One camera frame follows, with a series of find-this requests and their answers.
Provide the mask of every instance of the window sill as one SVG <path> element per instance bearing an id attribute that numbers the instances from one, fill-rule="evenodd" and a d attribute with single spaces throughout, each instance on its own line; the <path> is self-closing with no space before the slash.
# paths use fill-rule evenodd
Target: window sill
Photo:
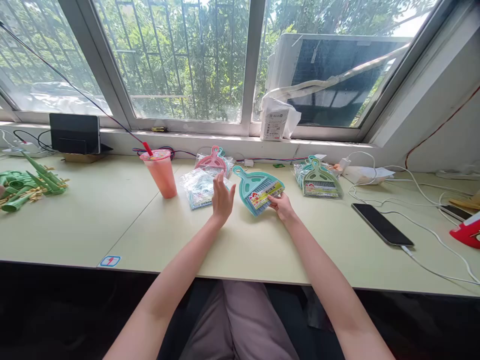
<path id="1" fill-rule="evenodd" d="M 44 124 L 27 124 L 18 122 L 0 121 L 0 129 L 12 132 L 13 130 L 24 130 L 37 136 L 40 132 L 48 129 Z M 312 154 L 326 154 L 325 161 L 338 163 L 341 158 L 347 157 L 355 151 L 364 151 L 375 158 L 380 155 L 378 146 L 361 143 L 330 142 L 302 139 L 283 139 L 282 141 L 261 141 L 259 137 L 253 136 L 227 136 L 208 134 L 188 134 L 176 132 L 153 132 L 133 131 L 140 140 L 148 142 L 150 147 L 159 148 L 170 146 L 175 150 L 184 150 L 191 153 L 207 153 L 213 145 L 225 149 L 227 155 L 235 159 L 249 158 L 272 158 L 292 159 L 304 158 Z M 43 141 L 48 143 L 48 134 L 44 135 Z M 101 142 L 113 148 L 111 154 L 115 155 L 136 155 L 132 148 L 141 147 L 139 142 L 126 133 L 123 129 L 101 128 Z M 179 159 L 191 159 L 192 156 L 179 152 L 175 155 Z M 275 163 L 271 160 L 259 160 L 258 162 Z M 355 158 L 355 164 L 359 166 L 372 166 L 372 160 L 365 156 Z"/>

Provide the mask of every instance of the smartphone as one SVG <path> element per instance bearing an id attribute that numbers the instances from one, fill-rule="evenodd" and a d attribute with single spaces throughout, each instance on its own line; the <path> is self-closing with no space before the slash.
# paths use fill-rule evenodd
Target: smartphone
<path id="1" fill-rule="evenodd" d="M 468 218 L 472 216 L 472 214 L 463 211 L 461 208 L 452 206 L 452 205 L 443 205 L 438 207 L 440 210 L 442 210 L 444 213 L 454 217 L 455 219 L 464 222 Z"/>
<path id="2" fill-rule="evenodd" d="M 398 230 L 385 216 L 377 211 L 372 205 L 352 204 L 351 207 L 366 221 L 374 232 L 388 245 L 413 247 L 410 241 Z"/>

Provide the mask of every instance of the dustpan and brush set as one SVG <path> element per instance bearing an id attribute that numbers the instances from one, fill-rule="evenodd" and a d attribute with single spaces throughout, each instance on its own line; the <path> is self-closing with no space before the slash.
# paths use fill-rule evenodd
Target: dustpan and brush set
<path id="1" fill-rule="evenodd" d="M 278 197 L 285 190 L 284 184 L 266 172 L 245 172 L 241 166 L 234 166 L 233 173 L 240 177 L 238 194 L 254 216 L 263 213 L 271 204 L 268 195 Z"/>
<path id="2" fill-rule="evenodd" d="M 341 199 L 344 195 L 339 181 L 315 156 L 308 163 L 295 168 L 295 178 L 303 196 L 323 199 Z"/>
<path id="3" fill-rule="evenodd" d="M 195 210 L 212 204 L 214 195 L 214 177 L 223 173 L 223 183 L 230 189 L 232 182 L 227 179 L 229 161 L 223 156 L 222 148 L 212 146 L 210 155 L 202 155 L 195 169 L 181 177 L 180 186 L 185 190 L 190 209 Z"/>

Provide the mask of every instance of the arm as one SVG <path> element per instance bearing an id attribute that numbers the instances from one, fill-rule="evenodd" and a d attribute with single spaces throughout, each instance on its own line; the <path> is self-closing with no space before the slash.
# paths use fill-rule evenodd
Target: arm
<path id="1" fill-rule="evenodd" d="M 299 219 L 288 196 L 282 193 L 280 198 L 268 198 L 272 202 L 270 207 L 277 212 L 295 244 L 345 359 L 394 360 L 357 294 Z"/>
<path id="2" fill-rule="evenodd" d="M 232 212 L 236 186 L 229 192 L 223 178 L 221 173 L 213 180 L 213 215 L 158 275 L 104 359 L 157 358 L 175 309 Z"/>

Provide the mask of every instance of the desk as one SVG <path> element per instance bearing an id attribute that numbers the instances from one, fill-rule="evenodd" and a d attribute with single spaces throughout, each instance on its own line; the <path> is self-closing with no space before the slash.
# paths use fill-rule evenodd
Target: desk
<path id="1" fill-rule="evenodd" d="M 175 163 L 181 164 L 175 172 L 177 182 L 180 176 L 194 168 L 193 161 L 175 160 Z M 351 203 L 357 202 L 351 196 L 345 194 L 342 200 L 304 197 L 289 167 L 274 168 L 271 164 L 256 163 L 249 171 L 266 171 L 285 184 L 293 208 L 354 288 L 480 297 L 480 286 L 457 284 L 433 275 L 414 263 L 401 249 L 386 245 L 351 208 Z M 431 174 L 418 174 L 417 177 L 419 182 L 472 193 L 479 186 L 475 181 L 445 180 Z M 240 182 L 234 174 L 230 180 Z M 345 193 L 352 185 L 343 177 L 340 183 Z M 424 186 L 424 192 L 437 200 L 443 191 Z M 360 187 L 357 194 L 364 199 L 397 197 L 415 204 L 428 204 L 415 184 L 407 181 Z M 400 211 L 437 232 L 468 260 L 473 272 L 480 276 L 480 251 L 453 239 L 448 234 L 452 224 L 435 207 L 387 203 L 382 210 Z M 173 199 L 165 200 L 157 194 L 105 255 L 121 256 L 116 269 L 161 272 L 211 213 L 211 207 L 191 211 L 180 188 L 178 196 Z M 400 215 L 387 214 L 386 217 L 415 243 L 415 255 L 422 264 L 440 273 L 470 280 L 463 262 L 442 247 L 430 233 Z M 235 195 L 232 214 L 199 275 L 286 284 L 309 283 L 297 251 L 275 212 L 268 209 L 255 218 L 238 194 Z"/>
<path id="2" fill-rule="evenodd" d="M 134 156 L 110 155 L 93 164 L 65 163 L 60 156 L 38 160 L 70 178 L 70 189 L 59 196 L 26 204 L 17 213 L 0 212 L 0 261 L 96 267 L 105 256 L 121 256 L 115 269 L 161 272 L 203 226 L 211 207 L 191 211 L 184 192 L 165 200 L 148 170 Z M 194 167 L 193 160 L 174 160 L 177 181 Z M 0 160 L 0 172 L 28 170 L 23 158 Z M 249 171 L 266 171 L 284 182 L 290 201 L 307 228 L 357 289 L 419 292 L 480 297 L 480 286 L 458 284 L 433 275 L 415 264 L 401 249 L 390 247 L 354 212 L 354 199 L 303 197 L 289 167 L 255 164 Z M 474 193 L 479 183 L 416 174 L 419 182 Z M 230 180 L 240 179 L 231 175 Z M 351 184 L 340 178 L 343 190 Z M 433 200 L 440 189 L 424 186 Z M 412 182 L 398 181 L 359 187 L 359 197 L 396 197 L 427 204 Z M 480 251 L 453 239 L 452 224 L 434 207 L 386 203 L 437 232 L 470 263 L 480 276 Z M 415 256 L 440 273 L 469 279 L 463 262 L 428 232 L 400 215 L 386 217 L 415 243 Z M 253 217 L 235 196 L 233 212 L 220 231 L 199 275 L 286 284 L 308 284 L 308 278 L 289 235 L 273 210 Z"/>
<path id="3" fill-rule="evenodd" d="M 95 267 L 159 192 L 142 161 L 110 155 L 92 164 L 38 159 L 68 182 L 20 211 L 0 211 L 0 261 Z M 34 172 L 23 157 L 0 160 L 6 170 Z"/>

